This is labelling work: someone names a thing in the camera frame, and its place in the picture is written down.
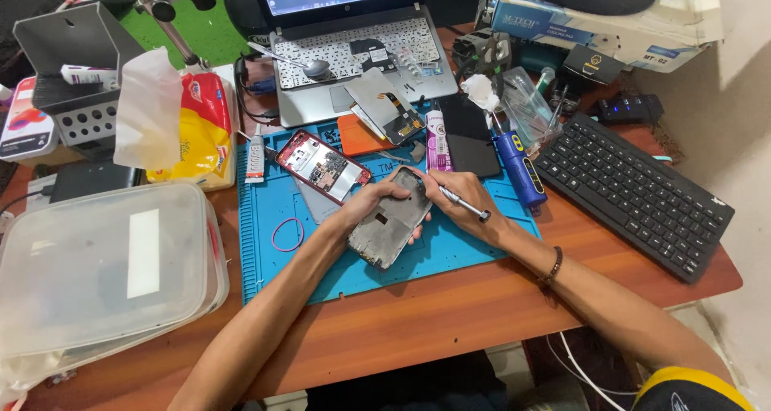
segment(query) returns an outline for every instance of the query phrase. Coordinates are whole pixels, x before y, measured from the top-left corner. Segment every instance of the forearm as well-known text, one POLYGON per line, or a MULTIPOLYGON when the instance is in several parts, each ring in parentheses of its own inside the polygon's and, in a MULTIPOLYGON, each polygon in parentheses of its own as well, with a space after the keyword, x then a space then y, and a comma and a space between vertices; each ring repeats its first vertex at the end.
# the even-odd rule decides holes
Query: forearm
POLYGON ((349 226, 333 215, 206 348, 169 410, 229 410, 244 394, 345 249, 349 226))
MULTIPOLYGON (((539 278, 554 267, 554 249, 518 226, 501 246, 539 278)), ((613 345, 650 368, 683 366, 732 380, 720 357, 677 319, 615 281, 564 257, 551 287, 613 345)))

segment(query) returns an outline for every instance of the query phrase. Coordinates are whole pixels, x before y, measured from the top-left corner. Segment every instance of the hand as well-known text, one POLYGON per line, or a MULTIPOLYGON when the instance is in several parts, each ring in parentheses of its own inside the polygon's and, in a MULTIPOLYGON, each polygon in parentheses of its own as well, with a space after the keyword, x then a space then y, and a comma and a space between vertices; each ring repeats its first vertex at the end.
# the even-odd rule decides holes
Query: hand
POLYGON ((487 244, 501 248, 502 238, 511 236, 514 222, 500 213, 498 207, 490 197, 477 175, 473 173, 442 172, 429 170, 429 174, 418 173, 426 185, 426 195, 447 214, 459 228, 481 239, 487 244), (478 210, 488 210, 490 219, 487 223, 479 221, 479 216, 466 208, 451 202, 441 191, 439 185, 443 185, 453 193, 466 200, 478 210))
MULTIPOLYGON (((368 183, 362 187, 351 199, 345 202, 342 208, 335 215, 342 218, 344 226, 352 230, 359 221, 363 220, 369 213, 380 204, 380 198, 383 196, 393 196, 397 199, 404 199, 410 196, 410 191, 404 187, 401 187, 398 183, 393 182, 393 178, 396 176, 396 172, 402 166, 397 167, 391 174, 383 180, 377 183, 368 183)), ((410 167, 413 171, 421 174, 419 170, 410 167)), ((426 221, 431 220, 431 213, 426 216, 426 221)), ((423 231, 423 226, 419 225, 412 231, 412 237, 407 244, 414 244, 415 240, 420 238, 420 234, 423 231)))

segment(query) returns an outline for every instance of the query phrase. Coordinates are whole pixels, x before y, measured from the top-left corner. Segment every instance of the rubber band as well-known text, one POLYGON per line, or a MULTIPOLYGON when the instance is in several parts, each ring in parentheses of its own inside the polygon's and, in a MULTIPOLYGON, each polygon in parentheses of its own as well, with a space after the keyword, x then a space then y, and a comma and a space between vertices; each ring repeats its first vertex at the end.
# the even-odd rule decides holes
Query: rubber band
POLYGON ((302 223, 296 217, 290 217, 290 218, 285 219, 284 221, 282 221, 273 230, 273 235, 271 235, 271 244, 273 244, 273 248, 275 248, 276 250, 283 251, 284 253, 286 253, 287 251, 294 251, 298 247, 300 247, 300 244, 302 244, 302 239, 303 238, 305 238, 305 229, 302 227, 302 223), (278 232, 278 229, 281 229, 281 226, 285 225, 286 223, 288 223, 288 222, 290 222, 292 220, 297 221, 297 224, 300 225, 300 239, 298 239, 297 245, 295 245, 293 248, 278 248, 278 246, 276 246, 276 241, 275 241, 275 239, 276 239, 276 232, 278 232))

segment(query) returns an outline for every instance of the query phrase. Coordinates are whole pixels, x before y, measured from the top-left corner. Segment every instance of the green mat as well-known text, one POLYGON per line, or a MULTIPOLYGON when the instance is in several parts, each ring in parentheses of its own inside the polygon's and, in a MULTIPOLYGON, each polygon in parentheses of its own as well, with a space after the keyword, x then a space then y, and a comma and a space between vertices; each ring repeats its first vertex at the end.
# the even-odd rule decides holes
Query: green mat
MULTIPOLYGON (((209 11, 198 11, 192 2, 186 0, 175 2, 174 9, 177 10, 177 18, 172 24, 190 48, 199 57, 210 61, 212 66, 231 64, 239 51, 249 51, 246 40, 230 23, 223 0, 217 0, 217 6, 209 11)), ((149 14, 131 11, 121 24, 147 50, 165 45, 174 67, 184 68, 182 55, 149 14)))

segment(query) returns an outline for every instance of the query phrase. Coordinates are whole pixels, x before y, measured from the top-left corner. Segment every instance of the metal holder box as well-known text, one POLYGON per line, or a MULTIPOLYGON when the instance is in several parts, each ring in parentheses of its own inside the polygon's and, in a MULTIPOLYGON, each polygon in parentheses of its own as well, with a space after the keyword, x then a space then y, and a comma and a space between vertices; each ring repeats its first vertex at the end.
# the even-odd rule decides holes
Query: metal holder box
POLYGON ((56 121, 62 142, 91 160, 112 156, 120 89, 70 85, 62 65, 121 69, 145 52, 101 3, 16 22, 13 34, 37 73, 33 106, 56 121))

